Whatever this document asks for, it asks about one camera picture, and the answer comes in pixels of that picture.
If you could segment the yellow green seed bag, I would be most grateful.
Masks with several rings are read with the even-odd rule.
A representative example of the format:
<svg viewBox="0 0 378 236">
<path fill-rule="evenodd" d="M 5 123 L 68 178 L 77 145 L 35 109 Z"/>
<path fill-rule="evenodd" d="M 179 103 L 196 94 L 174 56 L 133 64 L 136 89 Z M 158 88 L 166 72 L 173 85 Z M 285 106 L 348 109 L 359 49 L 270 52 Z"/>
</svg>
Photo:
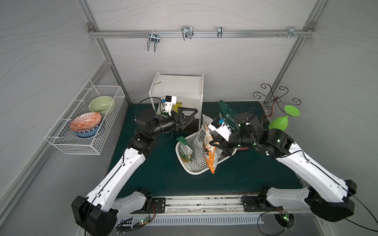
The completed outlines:
<svg viewBox="0 0 378 236">
<path fill-rule="evenodd" d="M 182 102 L 176 102 L 175 105 L 172 106 L 172 110 L 175 112 L 175 113 L 178 113 L 178 108 L 182 106 Z"/>
</svg>

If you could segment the orange white small bag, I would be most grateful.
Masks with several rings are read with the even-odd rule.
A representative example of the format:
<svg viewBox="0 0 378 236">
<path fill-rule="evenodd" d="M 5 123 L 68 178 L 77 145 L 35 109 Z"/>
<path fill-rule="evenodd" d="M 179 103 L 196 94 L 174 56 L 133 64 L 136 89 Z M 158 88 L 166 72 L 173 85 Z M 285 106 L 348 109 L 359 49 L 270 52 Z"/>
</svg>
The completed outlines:
<svg viewBox="0 0 378 236">
<path fill-rule="evenodd" d="M 215 173 L 218 162 L 219 162 L 219 157 L 221 154 L 221 150 L 219 150 L 217 147 L 213 146 L 210 144 L 211 141 L 214 141 L 214 137 L 210 132 L 210 129 L 208 126 L 205 127 L 205 136 L 203 140 L 203 150 L 204 150 L 204 160 L 212 174 Z"/>
</svg>

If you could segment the dark green fertilizer bag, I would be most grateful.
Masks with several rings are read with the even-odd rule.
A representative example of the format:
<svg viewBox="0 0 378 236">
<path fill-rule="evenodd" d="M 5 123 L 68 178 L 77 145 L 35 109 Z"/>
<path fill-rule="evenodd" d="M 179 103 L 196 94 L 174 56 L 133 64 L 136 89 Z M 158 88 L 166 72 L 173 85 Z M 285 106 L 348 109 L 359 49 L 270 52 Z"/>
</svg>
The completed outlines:
<svg viewBox="0 0 378 236">
<path fill-rule="evenodd" d="M 228 104 L 222 100 L 218 103 L 218 116 L 226 122 L 232 133 L 239 132 L 238 125 L 235 122 L 238 113 L 234 112 Z"/>
</svg>

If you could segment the black white soil bag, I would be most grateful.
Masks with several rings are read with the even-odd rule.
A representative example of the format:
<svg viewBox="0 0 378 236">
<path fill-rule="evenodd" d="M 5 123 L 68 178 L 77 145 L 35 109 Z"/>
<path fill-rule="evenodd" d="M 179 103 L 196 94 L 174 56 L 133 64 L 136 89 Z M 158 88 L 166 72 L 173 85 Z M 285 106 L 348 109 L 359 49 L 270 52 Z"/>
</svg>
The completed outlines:
<svg viewBox="0 0 378 236">
<path fill-rule="evenodd" d="M 193 150 L 193 157 L 197 164 L 202 164 L 204 160 L 204 138 L 206 135 L 205 126 L 202 125 L 198 133 L 195 135 L 195 139 L 191 144 L 191 149 Z"/>
</svg>

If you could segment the green white-striped fertilizer bag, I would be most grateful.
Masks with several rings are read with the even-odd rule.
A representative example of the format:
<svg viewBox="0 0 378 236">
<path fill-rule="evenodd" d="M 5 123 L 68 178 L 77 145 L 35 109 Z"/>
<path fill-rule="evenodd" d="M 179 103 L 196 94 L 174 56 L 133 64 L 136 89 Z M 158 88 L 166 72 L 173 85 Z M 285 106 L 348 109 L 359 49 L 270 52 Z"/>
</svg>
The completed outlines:
<svg viewBox="0 0 378 236">
<path fill-rule="evenodd" d="M 193 150 L 188 141 L 183 137 L 176 139 L 179 142 L 178 153 L 183 162 L 189 163 L 193 160 Z"/>
</svg>

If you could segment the white perforated plastic basket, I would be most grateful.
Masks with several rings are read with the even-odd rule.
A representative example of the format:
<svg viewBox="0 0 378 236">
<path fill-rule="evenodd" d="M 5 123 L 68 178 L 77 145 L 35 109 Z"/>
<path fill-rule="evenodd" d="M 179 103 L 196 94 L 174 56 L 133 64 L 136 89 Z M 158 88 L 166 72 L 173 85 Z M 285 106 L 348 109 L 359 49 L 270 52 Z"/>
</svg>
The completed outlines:
<svg viewBox="0 0 378 236">
<path fill-rule="evenodd" d="M 197 134 L 199 132 L 196 132 L 196 133 L 193 133 L 187 137 L 185 137 L 185 139 L 187 140 L 187 142 L 189 144 L 191 144 Z M 202 163 L 202 164 L 198 164 L 195 160 L 192 160 L 191 162 L 184 162 L 180 156 L 180 153 L 179 153 L 179 147 L 181 146 L 181 143 L 178 142 L 175 146 L 175 151 L 176 151 L 176 155 L 177 155 L 177 158 L 181 164 L 181 166 L 184 168 L 184 170 L 190 174 L 190 175 L 200 175 L 202 173 L 205 173 L 206 171 L 209 171 L 210 169 L 208 168 L 207 164 L 206 163 Z M 236 149 L 234 149 L 233 153 L 231 156 L 224 156 L 223 154 L 220 155 L 220 158 L 219 158 L 219 162 L 218 164 L 221 164 L 222 162 L 226 161 L 227 159 L 229 159 L 230 157 L 232 157 L 233 155 L 235 155 L 235 153 L 237 152 Z"/>
</svg>

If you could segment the white green fertilizer bag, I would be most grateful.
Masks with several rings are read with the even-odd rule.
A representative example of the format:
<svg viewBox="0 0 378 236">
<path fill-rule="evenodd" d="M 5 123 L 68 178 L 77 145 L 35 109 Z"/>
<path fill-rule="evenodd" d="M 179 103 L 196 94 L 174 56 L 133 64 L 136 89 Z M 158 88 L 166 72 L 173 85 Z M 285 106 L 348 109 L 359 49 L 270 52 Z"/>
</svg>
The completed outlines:
<svg viewBox="0 0 378 236">
<path fill-rule="evenodd" d="M 209 126 L 213 122 L 213 119 L 205 114 L 202 114 L 202 124 L 204 126 Z"/>
</svg>

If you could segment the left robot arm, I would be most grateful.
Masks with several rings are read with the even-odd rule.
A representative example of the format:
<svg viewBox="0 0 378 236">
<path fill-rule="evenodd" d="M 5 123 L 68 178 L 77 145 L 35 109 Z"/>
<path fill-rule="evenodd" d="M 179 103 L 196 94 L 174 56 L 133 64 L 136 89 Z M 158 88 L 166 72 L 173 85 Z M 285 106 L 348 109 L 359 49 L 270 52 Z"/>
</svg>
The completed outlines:
<svg viewBox="0 0 378 236">
<path fill-rule="evenodd" d="M 124 154 L 107 176 L 87 196 L 77 196 L 71 207 L 75 222 L 92 236 L 108 236 L 113 229 L 130 229 L 122 218 L 135 212 L 149 212 L 152 208 L 150 192 L 139 189 L 131 195 L 117 196 L 127 181 L 151 155 L 158 144 L 158 136 L 167 132 L 183 130 L 195 119 L 198 110 L 179 107 L 168 117 L 148 108 L 139 113 L 135 123 L 135 135 L 127 144 Z"/>
</svg>

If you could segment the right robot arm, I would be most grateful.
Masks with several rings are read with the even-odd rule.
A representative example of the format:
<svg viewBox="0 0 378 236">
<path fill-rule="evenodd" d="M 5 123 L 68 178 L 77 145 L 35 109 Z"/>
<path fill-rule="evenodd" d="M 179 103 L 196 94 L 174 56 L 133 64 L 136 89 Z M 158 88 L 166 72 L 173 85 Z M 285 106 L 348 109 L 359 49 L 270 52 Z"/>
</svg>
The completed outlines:
<svg viewBox="0 0 378 236">
<path fill-rule="evenodd" d="M 257 196 L 257 204 L 266 209 L 292 207 L 309 209 L 321 219 L 338 222 L 354 214 L 356 183 L 343 180 L 310 158 L 284 131 L 265 129 L 259 118 L 252 113 L 239 114 L 233 133 L 223 119 L 216 117 L 208 126 L 217 136 L 210 145 L 230 156 L 237 148 L 252 147 L 290 168 L 309 187 L 302 189 L 277 189 L 264 187 Z"/>
</svg>

